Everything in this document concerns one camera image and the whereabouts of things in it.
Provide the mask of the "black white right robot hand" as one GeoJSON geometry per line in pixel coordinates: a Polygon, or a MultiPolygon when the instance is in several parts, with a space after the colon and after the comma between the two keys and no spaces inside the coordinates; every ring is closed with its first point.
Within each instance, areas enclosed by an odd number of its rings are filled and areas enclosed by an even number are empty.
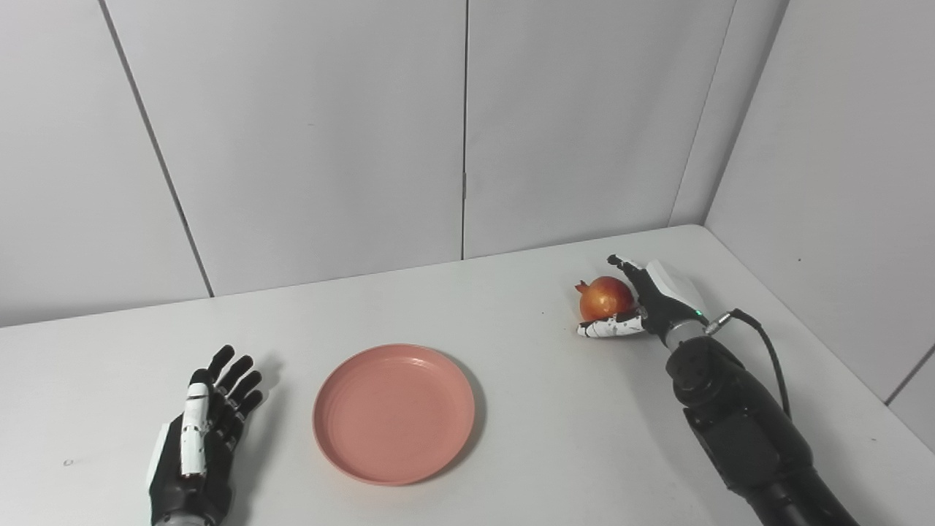
{"type": "Polygon", "coordinates": [[[578,336],[604,339],[652,334],[675,351],[680,344],[706,335],[710,324],[706,307],[687,277],[658,259],[640,266],[611,254],[607,261],[627,276],[636,306],[607,319],[580,323],[578,336]]]}

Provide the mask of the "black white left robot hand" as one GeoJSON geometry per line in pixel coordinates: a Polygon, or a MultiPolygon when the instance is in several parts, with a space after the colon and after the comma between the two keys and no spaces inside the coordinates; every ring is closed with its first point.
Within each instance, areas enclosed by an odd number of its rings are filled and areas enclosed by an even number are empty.
{"type": "Polygon", "coordinates": [[[225,344],[191,374],[183,410],[161,426],[147,477],[153,525],[221,525],[233,503],[234,453],[262,403],[253,357],[225,344]]]}

